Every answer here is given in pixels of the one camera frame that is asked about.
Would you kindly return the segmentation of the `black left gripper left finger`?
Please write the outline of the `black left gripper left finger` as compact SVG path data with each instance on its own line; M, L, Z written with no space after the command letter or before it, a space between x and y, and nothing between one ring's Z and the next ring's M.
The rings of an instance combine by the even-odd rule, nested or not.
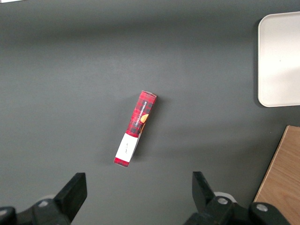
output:
M17 213L12 206L0 208L2 225L69 225L87 198L86 174L76 173L54 197L44 197Z

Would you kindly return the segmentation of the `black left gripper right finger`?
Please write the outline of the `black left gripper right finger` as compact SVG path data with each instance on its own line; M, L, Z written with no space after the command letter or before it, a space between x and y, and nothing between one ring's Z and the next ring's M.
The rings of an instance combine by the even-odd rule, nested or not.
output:
M232 195L213 192L202 172L192 173L192 197L197 208L186 225L288 225L288 220L273 205L253 202L240 206Z

